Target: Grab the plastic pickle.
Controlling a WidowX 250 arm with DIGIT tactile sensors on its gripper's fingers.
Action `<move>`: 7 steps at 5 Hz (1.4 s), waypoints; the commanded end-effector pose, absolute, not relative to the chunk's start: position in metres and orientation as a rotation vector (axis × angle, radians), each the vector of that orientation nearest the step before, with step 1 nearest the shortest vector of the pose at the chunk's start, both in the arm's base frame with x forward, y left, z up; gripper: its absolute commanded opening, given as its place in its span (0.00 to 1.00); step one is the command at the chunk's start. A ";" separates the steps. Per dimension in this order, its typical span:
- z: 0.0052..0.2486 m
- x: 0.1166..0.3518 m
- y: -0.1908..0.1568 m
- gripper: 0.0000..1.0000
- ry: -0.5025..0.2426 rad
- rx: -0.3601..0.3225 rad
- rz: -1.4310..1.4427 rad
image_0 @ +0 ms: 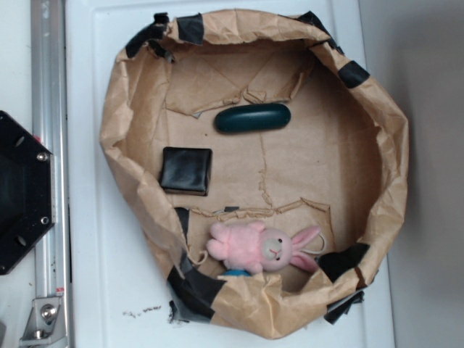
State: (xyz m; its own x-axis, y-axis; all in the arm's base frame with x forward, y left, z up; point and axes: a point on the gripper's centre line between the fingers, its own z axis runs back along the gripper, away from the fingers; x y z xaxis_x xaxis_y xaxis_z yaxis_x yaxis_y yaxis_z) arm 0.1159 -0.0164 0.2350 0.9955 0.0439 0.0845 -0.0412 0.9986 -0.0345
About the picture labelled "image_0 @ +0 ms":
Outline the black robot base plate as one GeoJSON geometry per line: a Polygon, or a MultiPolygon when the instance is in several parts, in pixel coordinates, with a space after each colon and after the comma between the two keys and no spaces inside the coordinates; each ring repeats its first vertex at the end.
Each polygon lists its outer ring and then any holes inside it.
{"type": "Polygon", "coordinates": [[[10,273],[54,225],[53,154],[1,112],[1,274],[10,273]]]}

